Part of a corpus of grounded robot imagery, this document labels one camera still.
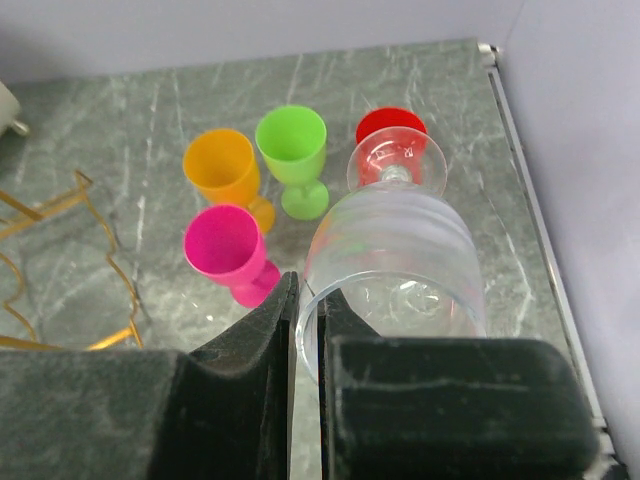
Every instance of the wire rack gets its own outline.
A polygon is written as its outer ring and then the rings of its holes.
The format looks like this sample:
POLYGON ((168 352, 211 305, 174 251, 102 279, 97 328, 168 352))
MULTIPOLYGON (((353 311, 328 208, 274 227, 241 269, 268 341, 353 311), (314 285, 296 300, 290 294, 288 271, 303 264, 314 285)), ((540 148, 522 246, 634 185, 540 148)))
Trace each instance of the wire rack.
MULTIPOLYGON (((89 345, 86 349, 100 350, 103 348, 108 348, 130 337, 133 337, 137 345, 139 347, 142 347, 142 339, 140 338, 138 327, 136 326, 135 322, 135 316, 138 313, 139 309, 138 297, 127 276, 113 260, 113 255, 117 250, 115 236, 109 228, 109 225, 107 225, 102 215, 98 213, 94 205, 91 203, 89 196, 87 195, 87 189, 93 184, 93 181, 79 170, 76 170, 74 172, 74 176, 76 181, 75 188, 72 188, 69 191, 48 200, 38 207, 28 207, 24 203, 17 200, 15 197, 0 190, 0 202, 9 205, 9 207, 17 211, 17 214, 9 219, 0 218, 0 241, 11 235, 15 235, 23 230, 26 230, 30 226, 46 218, 50 218, 61 212, 64 212, 74 207, 75 205, 84 204, 98 221, 98 223, 100 223, 105 235, 107 236, 107 239, 109 241, 109 250, 105 254, 105 261, 122 279, 122 282, 125 284, 127 290, 129 291, 131 300, 131 312, 129 314, 127 327, 104 337, 103 339, 92 345, 89 345)), ((7 298, 2 302, 3 308, 22 324, 22 326, 29 334, 30 338, 30 340, 23 340, 15 337, 0 335, 0 347, 29 350, 63 349, 63 347, 57 345, 50 345, 44 342, 40 342, 31 323, 12 306, 25 294, 27 285, 24 281, 22 272, 20 272, 18 267, 16 267, 16 265, 9 259, 9 257, 0 252, 0 260, 6 263, 7 266, 11 269, 17 282, 17 289, 15 293, 10 298, 7 298)))

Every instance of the white object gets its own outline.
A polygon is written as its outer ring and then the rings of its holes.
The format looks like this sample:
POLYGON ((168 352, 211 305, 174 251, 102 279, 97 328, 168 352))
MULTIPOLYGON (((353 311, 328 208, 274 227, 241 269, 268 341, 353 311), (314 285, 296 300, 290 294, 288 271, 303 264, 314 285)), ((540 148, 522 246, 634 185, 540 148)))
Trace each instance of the white object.
POLYGON ((20 103, 18 103, 18 100, 9 89, 0 82, 0 135, 9 127, 21 135, 29 133, 29 128, 17 120, 19 113, 20 103))

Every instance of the marble countertop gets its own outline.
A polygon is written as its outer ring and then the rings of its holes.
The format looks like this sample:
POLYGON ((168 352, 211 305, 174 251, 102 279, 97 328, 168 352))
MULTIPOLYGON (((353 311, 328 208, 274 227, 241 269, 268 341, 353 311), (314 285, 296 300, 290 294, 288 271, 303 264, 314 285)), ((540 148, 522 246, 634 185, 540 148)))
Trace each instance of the marble countertop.
MULTIPOLYGON (((191 350, 246 310, 194 272, 182 235, 206 202, 182 172, 191 139, 215 127, 250 138, 261 116, 283 103, 316 109, 329 131, 322 175, 335 203, 347 193, 346 163, 357 121, 373 107, 413 109, 449 164, 444 198, 473 235, 485 279, 492 336, 535 337, 568 354, 514 159, 475 41, 374 48, 168 69, 135 75, 12 86, 33 134, 0 138, 0 189, 42 202, 73 186, 80 168, 91 198, 120 243, 116 260, 135 284, 147 347, 191 350)), ((319 223, 288 218, 282 185, 264 165, 262 194, 277 208, 271 259, 301 271, 319 223)), ((0 208, 0 216, 5 212, 0 208)), ((127 292, 104 262, 106 238, 79 206, 0 245, 26 275, 18 307, 41 339, 84 346, 126 326, 127 292)), ((2 278, 9 278, 0 266, 2 278)), ((15 285, 0 284, 1 298, 15 285)), ((0 310, 0 333, 23 335, 0 310)), ((292 479, 320 478, 314 385, 299 364, 292 479)))

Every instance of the clear plastic cup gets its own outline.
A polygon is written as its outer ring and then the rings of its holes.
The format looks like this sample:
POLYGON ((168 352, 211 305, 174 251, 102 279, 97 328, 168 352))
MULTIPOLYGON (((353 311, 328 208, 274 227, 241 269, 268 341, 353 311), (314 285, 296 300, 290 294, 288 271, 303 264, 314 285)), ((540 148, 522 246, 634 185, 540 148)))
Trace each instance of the clear plastic cup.
POLYGON ((410 127, 377 130, 358 143, 347 167, 349 190, 385 180, 423 185, 442 195, 447 184, 447 162, 438 144, 410 127))
POLYGON ((471 234, 423 186, 368 185, 340 200, 307 257, 296 328, 298 352, 317 378, 317 305, 341 288, 380 335, 485 335, 484 288, 471 234))

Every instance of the goblet base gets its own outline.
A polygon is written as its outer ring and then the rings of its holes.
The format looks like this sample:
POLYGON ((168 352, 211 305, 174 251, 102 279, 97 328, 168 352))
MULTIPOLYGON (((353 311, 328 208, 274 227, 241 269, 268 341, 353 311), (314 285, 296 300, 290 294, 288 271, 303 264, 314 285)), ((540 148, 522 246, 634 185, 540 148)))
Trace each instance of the goblet base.
POLYGON ((255 308, 265 301, 279 281, 278 267, 267 260, 260 276, 246 285, 231 287, 231 296, 243 307, 255 308))
POLYGON ((296 220, 313 220, 329 206, 329 190, 319 180, 304 186, 288 186, 282 193, 282 209, 296 220))

